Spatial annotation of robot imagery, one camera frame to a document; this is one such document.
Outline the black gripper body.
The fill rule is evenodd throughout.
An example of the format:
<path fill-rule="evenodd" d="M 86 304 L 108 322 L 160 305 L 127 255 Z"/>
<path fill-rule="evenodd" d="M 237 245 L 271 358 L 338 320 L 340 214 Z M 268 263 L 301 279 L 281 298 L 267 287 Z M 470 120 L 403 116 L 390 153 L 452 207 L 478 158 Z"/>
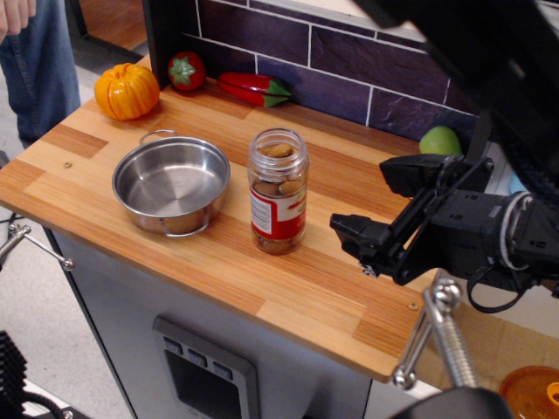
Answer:
<path fill-rule="evenodd" d="M 433 188 L 423 188 L 411 199 L 399 219 L 416 216 L 404 234 L 408 247 L 397 255 L 394 281 L 406 285 L 426 271 L 441 268 L 472 281 L 480 268 L 480 283 L 510 292 L 522 288 L 523 276 L 506 264 L 506 242 L 501 232 L 510 196 L 485 189 L 493 174 L 493 160 L 468 161 L 443 155 L 444 163 Z"/>

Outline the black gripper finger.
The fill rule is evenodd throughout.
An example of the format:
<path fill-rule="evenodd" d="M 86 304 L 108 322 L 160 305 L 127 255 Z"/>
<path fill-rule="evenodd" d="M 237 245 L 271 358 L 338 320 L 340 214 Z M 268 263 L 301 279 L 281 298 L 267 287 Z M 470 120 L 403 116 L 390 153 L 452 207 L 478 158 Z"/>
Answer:
<path fill-rule="evenodd" d="M 392 157 L 379 167 L 393 193 L 414 197 L 421 189 L 434 187 L 443 163 L 443 155 L 408 155 Z"/>
<path fill-rule="evenodd" d="M 357 259 L 367 275 L 390 275 L 390 246 L 393 233 L 387 223 L 366 216 L 333 214 L 330 227 L 335 231 L 342 250 Z"/>

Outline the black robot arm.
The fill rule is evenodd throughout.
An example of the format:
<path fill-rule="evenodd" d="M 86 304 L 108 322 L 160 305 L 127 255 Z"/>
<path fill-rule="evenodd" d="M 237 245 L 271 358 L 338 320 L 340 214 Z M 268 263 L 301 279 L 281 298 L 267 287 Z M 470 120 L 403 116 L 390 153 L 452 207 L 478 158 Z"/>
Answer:
<path fill-rule="evenodd" d="M 362 1 L 377 24 L 413 23 L 487 117 L 525 190 L 490 195 L 488 158 L 415 155 L 381 164 L 409 198 L 393 223 L 333 215 L 368 274 L 405 285 L 441 268 L 470 286 L 558 287 L 558 37 L 532 1 Z"/>

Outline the bystander hand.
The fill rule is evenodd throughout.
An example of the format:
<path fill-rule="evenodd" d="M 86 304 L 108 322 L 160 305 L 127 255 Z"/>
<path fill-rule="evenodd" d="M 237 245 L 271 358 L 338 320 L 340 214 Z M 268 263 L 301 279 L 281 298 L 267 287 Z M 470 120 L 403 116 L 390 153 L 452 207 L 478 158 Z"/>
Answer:
<path fill-rule="evenodd" d="M 35 0 L 1 0 L 0 1 L 0 38 L 18 35 L 26 28 L 36 15 Z"/>

